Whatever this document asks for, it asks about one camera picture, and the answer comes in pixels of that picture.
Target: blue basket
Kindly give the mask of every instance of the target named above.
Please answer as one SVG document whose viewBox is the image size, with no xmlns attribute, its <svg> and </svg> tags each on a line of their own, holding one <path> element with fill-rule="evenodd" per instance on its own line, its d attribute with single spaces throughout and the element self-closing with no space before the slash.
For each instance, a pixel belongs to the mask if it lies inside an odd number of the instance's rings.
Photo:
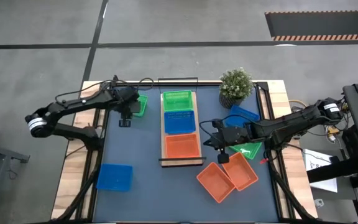
<svg viewBox="0 0 358 224">
<path fill-rule="evenodd" d="M 230 117 L 228 119 L 225 119 L 225 124 L 226 126 L 238 126 L 238 127 L 243 127 L 244 123 L 248 124 L 250 123 L 249 120 L 251 121 L 258 121 L 259 120 L 259 115 L 254 114 L 253 112 L 247 111 L 242 109 L 241 107 L 237 106 L 237 105 L 233 105 L 231 107 L 231 111 L 230 111 L 230 115 L 241 115 L 245 118 L 241 118 L 239 116 L 233 116 Z"/>
<path fill-rule="evenodd" d="M 167 134 L 186 134 L 196 131 L 194 111 L 165 112 L 164 123 Z"/>
<path fill-rule="evenodd" d="M 132 183 L 132 166 L 102 164 L 96 188 L 98 190 L 128 191 Z"/>
</svg>

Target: blue tabletop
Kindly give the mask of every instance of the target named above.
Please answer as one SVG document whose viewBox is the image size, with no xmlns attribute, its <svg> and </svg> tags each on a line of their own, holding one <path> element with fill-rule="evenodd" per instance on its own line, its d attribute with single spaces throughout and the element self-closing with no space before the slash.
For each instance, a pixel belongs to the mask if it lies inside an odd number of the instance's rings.
<svg viewBox="0 0 358 224">
<path fill-rule="evenodd" d="M 195 91 L 195 88 L 161 88 L 161 91 L 173 90 Z M 103 152 L 103 163 L 133 167 L 131 190 L 99 190 L 94 222 L 278 221 L 268 164 L 259 164 L 264 147 L 249 160 L 259 180 L 241 192 L 234 190 L 222 203 L 217 203 L 196 179 L 208 164 L 217 163 L 217 152 L 201 145 L 202 155 L 207 157 L 203 166 L 162 168 L 158 162 L 161 158 L 160 90 L 154 87 L 139 93 L 149 97 L 144 116 L 133 118 L 130 128 L 120 128 L 119 113 L 111 112 Z M 219 104 L 218 86 L 199 86 L 196 95 L 199 121 L 229 114 Z M 257 103 L 253 91 L 241 107 L 259 114 Z M 205 126 L 214 132 L 210 124 Z M 200 138 L 202 144 L 209 136 L 200 130 Z"/>
</svg>

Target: orange bin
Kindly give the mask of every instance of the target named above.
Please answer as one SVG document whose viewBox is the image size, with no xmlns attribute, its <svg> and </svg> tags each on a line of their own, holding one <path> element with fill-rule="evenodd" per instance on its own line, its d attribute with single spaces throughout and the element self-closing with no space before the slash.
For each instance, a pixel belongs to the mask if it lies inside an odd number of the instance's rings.
<svg viewBox="0 0 358 224">
<path fill-rule="evenodd" d="M 197 180 L 218 203 L 221 203 L 235 188 L 227 175 L 214 162 L 197 175 Z"/>
<path fill-rule="evenodd" d="M 199 157 L 196 134 L 177 134 L 165 137 L 166 158 Z"/>
<path fill-rule="evenodd" d="M 246 187 L 258 181 L 254 170 L 249 165 L 247 159 L 240 153 L 231 156 L 230 161 L 223 164 L 223 169 L 230 177 L 237 190 L 244 190 Z"/>
</svg>

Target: green object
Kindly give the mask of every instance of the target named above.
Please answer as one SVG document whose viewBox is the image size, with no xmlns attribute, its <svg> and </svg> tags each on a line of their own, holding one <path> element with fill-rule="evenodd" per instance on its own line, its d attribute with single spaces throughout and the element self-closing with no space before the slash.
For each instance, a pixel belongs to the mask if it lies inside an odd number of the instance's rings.
<svg viewBox="0 0 358 224">
<path fill-rule="evenodd" d="M 193 109 L 191 90 L 168 91 L 162 94 L 164 111 L 186 111 Z"/>
<path fill-rule="evenodd" d="M 147 96 L 139 95 L 137 101 L 140 102 L 140 112 L 134 113 L 134 116 L 142 117 L 144 114 L 144 111 L 146 109 L 146 103 L 147 103 Z"/>
<path fill-rule="evenodd" d="M 261 142 L 245 143 L 236 146 L 230 146 L 230 148 L 236 152 L 241 152 L 241 154 L 248 159 L 254 159 L 261 145 Z"/>
</svg>

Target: gray floor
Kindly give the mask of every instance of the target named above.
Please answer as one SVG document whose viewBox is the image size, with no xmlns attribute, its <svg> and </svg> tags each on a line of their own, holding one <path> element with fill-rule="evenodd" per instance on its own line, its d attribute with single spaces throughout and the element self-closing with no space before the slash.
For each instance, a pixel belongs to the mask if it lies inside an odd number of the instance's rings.
<svg viewBox="0 0 358 224">
<path fill-rule="evenodd" d="M 90 43 L 100 6 L 101 0 L 0 0 L 0 44 Z M 353 9 L 358 9 L 358 0 L 110 0 L 99 42 L 270 40 L 265 11 Z M 31 155 L 28 164 L 12 165 L 19 173 L 16 180 L 6 174 L 0 223 L 49 219 L 67 141 L 32 138 L 24 116 L 58 93 L 79 89 L 88 53 L 0 50 L 0 145 Z M 343 85 L 358 82 L 358 45 L 98 49 L 90 80 L 114 74 L 124 80 L 210 80 L 236 67 L 246 68 L 255 80 L 284 80 L 289 98 L 314 103 L 340 98 Z M 301 145 L 338 148 L 310 135 Z M 348 200 L 327 201 L 318 213 L 325 220 L 357 220 Z"/>
</svg>

